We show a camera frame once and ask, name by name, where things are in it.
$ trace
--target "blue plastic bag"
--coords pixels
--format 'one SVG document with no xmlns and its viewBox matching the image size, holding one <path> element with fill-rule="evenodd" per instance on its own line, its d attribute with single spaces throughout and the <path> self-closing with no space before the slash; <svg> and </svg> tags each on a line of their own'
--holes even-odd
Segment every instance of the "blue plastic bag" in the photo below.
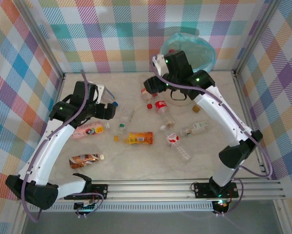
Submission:
<svg viewBox="0 0 292 234">
<path fill-rule="evenodd" d="M 215 49 L 206 40 L 191 34 L 172 35 L 161 46 L 160 53 L 165 55 L 169 50 L 183 50 L 193 72 L 199 70 L 210 72 L 216 62 Z"/>
</svg>

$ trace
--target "clear plastic bottle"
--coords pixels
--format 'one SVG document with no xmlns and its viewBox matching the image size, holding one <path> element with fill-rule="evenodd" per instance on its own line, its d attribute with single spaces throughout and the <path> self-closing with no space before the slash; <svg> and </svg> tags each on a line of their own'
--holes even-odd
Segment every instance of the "clear plastic bottle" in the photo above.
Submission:
<svg viewBox="0 0 292 234">
<path fill-rule="evenodd" d="M 129 105 L 124 106 L 119 120 L 119 127 L 116 135 L 114 136 L 114 141 L 119 141 L 119 138 L 126 132 L 127 127 L 129 126 L 132 120 L 133 114 L 134 114 L 133 106 Z"/>
<path fill-rule="evenodd" d="M 166 101 L 164 101 L 164 99 L 160 95 L 154 94 L 153 96 L 155 100 L 155 106 L 157 108 L 157 113 L 159 113 L 162 116 L 162 119 L 164 120 L 164 125 L 167 128 L 173 127 L 175 124 L 175 120 L 171 116 L 167 108 Z"/>
<path fill-rule="evenodd" d="M 141 85 L 141 95 L 142 99 L 147 102 L 147 109 L 152 109 L 152 95 L 146 91 L 144 87 L 144 81 L 147 79 L 146 76 L 140 77 L 140 85 Z"/>
<path fill-rule="evenodd" d="M 93 123 L 89 123 L 89 124 L 77 127 L 71 137 L 74 139 L 78 139 L 87 135 L 96 135 L 96 134 L 102 133 L 105 129 L 108 129 L 108 128 L 110 128 L 109 123 L 96 121 Z"/>
<path fill-rule="evenodd" d="M 207 121 L 199 121 L 199 122 L 193 123 L 192 125 L 190 125 L 187 128 L 182 128 L 180 130 L 180 134 L 181 134 L 181 136 L 199 134 L 199 133 L 205 131 L 207 129 L 207 127 L 208 127 Z"/>
<path fill-rule="evenodd" d="M 166 134 L 166 141 L 170 148 L 174 149 L 183 159 L 189 160 L 191 156 L 187 153 L 184 147 L 180 143 L 180 137 L 176 134 L 173 129 L 167 129 L 166 126 L 160 127 L 161 131 L 164 131 Z"/>
</svg>

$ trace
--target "plastic bottle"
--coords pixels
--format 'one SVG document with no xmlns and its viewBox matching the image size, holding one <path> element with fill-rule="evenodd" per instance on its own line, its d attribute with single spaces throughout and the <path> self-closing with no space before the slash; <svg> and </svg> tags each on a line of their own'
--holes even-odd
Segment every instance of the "plastic bottle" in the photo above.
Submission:
<svg viewBox="0 0 292 234">
<path fill-rule="evenodd" d="M 160 130 L 165 132 L 167 136 L 166 141 L 170 148 L 174 149 L 174 151 L 177 152 L 183 159 L 189 160 L 191 158 L 191 156 L 181 145 L 180 138 L 173 129 L 167 129 L 166 126 L 163 125 L 160 127 Z"/>
<path fill-rule="evenodd" d="M 125 143 L 132 144 L 149 144 L 152 145 L 153 143 L 153 133 L 129 133 L 128 138 L 125 139 Z"/>
<path fill-rule="evenodd" d="M 141 95 L 142 95 L 142 99 L 147 102 L 147 108 L 150 110 L 152 109 L 152 104 L 151 104 L 152 95 L 149 92 L 147 92 L 146 88 L 144 87 L 144 81 L 146 79 L 147 78 L 145 76 L 140 77 Z"/>
<path fill-rule="evenodd" d="M 180 130 L 180 134 L 181 136 L 187 136 L 190 134 L 195 135 L 195 134 L 205 131 L 207 127 L 208 127 L 207 121 L 199 121 L 199 122 L 193 123 L 187 128 L 182 128 Z"/>
<path fill-rule="evenodd" d="M 77 127 L 74 133 L 72 134 L 72 138 L 82 138 L 87 135 L 96 135 L 102 133 L 105 129 L 110 128 L 109 123 L 103 123 L 101 121 L 96 121 L 93 123 L 89 123 L 80 127 Z"/>
<path fill-rule="evenodd" d="M 162 119 L 164 120 L 164 125 L 167 128 L 173 127 L 175 124 L 175 120 L 171 116 L 167 108 L 166 101 L 164 101 L 164 99 L 160 95 L 154 94 L 153 96 L 155 98 L 155 106 L 157 108 L 157 113 L 159 113 L 162 116 Z"/>
<path fill-rule="evenodd" d="M 121 117 L 119 120 L 119 127 L 116 135 L 114 136 L 114 141 L 119 141 L 119 137 L 121 137 L 127 130 L 132 117 L 134 114 L 134 107 L 126 105 L 121 113 Z"/>
<path fill-rule="evenodd" d="M 104 158 L 105 156 L 103 154 L 79 155 L 79 156 L 71 157 L 69 159 L 69 165 L 72 169 L 77 169 L 80 167 L 85 167 L 87 165 L 90 165 L 93 162 L 104 160 Z"/>
</svg>

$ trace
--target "red label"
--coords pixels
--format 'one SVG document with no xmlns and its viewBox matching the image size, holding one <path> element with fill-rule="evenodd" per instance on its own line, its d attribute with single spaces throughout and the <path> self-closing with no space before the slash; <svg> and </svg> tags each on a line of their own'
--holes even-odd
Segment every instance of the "red label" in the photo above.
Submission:
<svg viewBox="0 0 292 234">
<path fill-rule="evenodd" d="M 156 107 L 157 107 L 157 110 L 159 110 L 160 108 L 162 107 L 165 107 L 167 106 L 166 102 L 165 101 L 158 101 L 155 103 Z"/>
<path fill-rule="evenodd" d="M 178 142 L 180 140 L 179 136 L 176 133 L 172 133 L 169 136 L 167 136 L 167 142 L 169 145 L 173 145 L 175 142 Z"/>
</svg>

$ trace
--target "plaid wallpaper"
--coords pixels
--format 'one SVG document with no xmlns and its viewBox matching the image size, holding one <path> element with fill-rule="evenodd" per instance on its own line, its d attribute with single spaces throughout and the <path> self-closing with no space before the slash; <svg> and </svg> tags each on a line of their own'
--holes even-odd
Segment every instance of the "plaid wallpaper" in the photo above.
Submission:
<svg viewBox="0 0 292 234">
<path fill-rule="evenodd" d="M 46 127 L 59 78 L 12 0 L 0 0 L 0 234 L 14 221 L 5 186 L 32 155 Z"/>
<path fill-rule="evenodd" d="M 251 38 L 253 36 L 253 33 L 257 30 L 258 28 L 258 24 L 259 24 L 259 21 L 261 20 L 261 18 L 263 17 L 263 14 L 265 13 L 265 11 L 267 10 L 267 7 L 269 5 L 269 3 L 271 2 L 272 0 L 264 0 L 264 3 L 260 9 L 260 12 L 259 14 L 257 15 L 257 18 L 255 19 L 249 33 L 248 33 L 248 36 L 245 40 L 245 43 L 243 45 L 243 47 L 241 48 L 241 50 L 239 51 L 239 54 L 237 56 L 237 60 L 235 61 L 235 64 L 234 64 L 234 67 L 233 69 L 236 69 L 236 67 L 238 66 L 239 64 L 239 61 L 240 61 L 240 58 L 243 56 L 244 54 L 244 51 L 245 49 L 247 48 L 247 46 L 249 45 L 250 41 L 251 41 Z"/>
<path fill-rule="evenodd" d="M 241 75 L 252 118 L 292 213 L 292 0 L 281 2 Z"/>
<path fill-rule="evenodd" d="M 135 72 L 149 71 L 149 57 L 176 32 L 201 36 L 216 49 L 214 69 L 232 69 L 264 0 L 31 0 L 28 4 L 64 71 Z"/>
</svg>

